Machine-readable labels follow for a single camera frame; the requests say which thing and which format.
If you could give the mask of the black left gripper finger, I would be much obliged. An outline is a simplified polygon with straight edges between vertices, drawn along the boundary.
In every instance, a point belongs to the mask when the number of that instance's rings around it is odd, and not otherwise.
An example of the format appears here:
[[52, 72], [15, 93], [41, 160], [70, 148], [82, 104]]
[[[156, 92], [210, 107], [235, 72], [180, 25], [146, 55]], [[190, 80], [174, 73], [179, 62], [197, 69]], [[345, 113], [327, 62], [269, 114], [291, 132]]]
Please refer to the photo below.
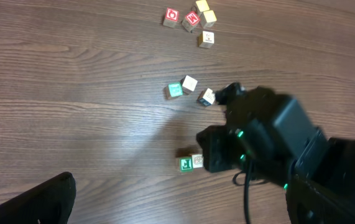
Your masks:
[[72, 173], [62, 172], [0, 204], [0, 223], [64, 224], [75, 198], [75, 179]]

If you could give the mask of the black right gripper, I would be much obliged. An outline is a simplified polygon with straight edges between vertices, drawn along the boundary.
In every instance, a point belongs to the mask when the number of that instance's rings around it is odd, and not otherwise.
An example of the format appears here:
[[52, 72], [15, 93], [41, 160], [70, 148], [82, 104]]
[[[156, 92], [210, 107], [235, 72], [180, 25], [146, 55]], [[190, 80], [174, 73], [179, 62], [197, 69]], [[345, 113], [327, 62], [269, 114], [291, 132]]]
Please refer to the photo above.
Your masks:
[[224, 107], [224, 125], [211, 125], [196, 135], [203, 166], [210, 173], [241, 169], [251, 179], [283, 187], [289, 182], [289, 155], [273, 125], [289, 95], [258, 86], [245, 90], [234, 82], [215, 93]]

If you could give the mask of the plain E pretzel block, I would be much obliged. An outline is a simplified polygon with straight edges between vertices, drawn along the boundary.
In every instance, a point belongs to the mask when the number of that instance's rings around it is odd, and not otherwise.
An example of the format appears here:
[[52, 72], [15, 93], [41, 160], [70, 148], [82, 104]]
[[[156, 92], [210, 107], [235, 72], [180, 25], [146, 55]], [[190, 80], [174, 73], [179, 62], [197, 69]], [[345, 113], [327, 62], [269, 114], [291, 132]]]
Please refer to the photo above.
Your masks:
[[202, 154], [192, 154], [191, 158], [192, 158], [192, 163], [193, 163], [193, 168], [194, 169], [203, 167], [204, 159], [203, 159], [203, 155]]

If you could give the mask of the green letter F block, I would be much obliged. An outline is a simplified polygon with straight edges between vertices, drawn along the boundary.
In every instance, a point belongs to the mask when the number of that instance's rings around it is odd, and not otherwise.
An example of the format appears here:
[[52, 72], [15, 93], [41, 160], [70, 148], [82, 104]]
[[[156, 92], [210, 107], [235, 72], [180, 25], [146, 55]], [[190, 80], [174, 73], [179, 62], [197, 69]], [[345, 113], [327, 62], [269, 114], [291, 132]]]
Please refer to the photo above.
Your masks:
[[193, 160], [191, 157], [179, 157], [177, 159], [178, 170], [182, 173], [193, 172]]

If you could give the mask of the red Y wooden block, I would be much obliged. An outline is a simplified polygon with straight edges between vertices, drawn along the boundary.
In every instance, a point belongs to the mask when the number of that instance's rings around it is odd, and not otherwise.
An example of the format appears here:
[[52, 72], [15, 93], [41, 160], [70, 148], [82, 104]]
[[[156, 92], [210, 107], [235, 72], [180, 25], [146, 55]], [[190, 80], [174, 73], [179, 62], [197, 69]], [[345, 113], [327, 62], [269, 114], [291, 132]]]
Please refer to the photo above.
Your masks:
[[215, 102], [214, 91], [210, 88], [207, 88], [201, 92], [197, 101], [203, 106], [211, 106]]

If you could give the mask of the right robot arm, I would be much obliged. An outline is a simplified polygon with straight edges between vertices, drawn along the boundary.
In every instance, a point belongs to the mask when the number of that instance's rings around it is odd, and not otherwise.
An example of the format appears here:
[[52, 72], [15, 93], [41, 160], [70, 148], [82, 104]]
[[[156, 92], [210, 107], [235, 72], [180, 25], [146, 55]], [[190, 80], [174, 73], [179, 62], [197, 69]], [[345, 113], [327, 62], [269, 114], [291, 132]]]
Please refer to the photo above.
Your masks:
[[292, 223], [355, 223], [355, 139], [327, 138], [292, 95], [238, 82], [215, 93], [224, 125], [196, 136], [204, 168], [237, 169], [244, 190], [282, 187]]

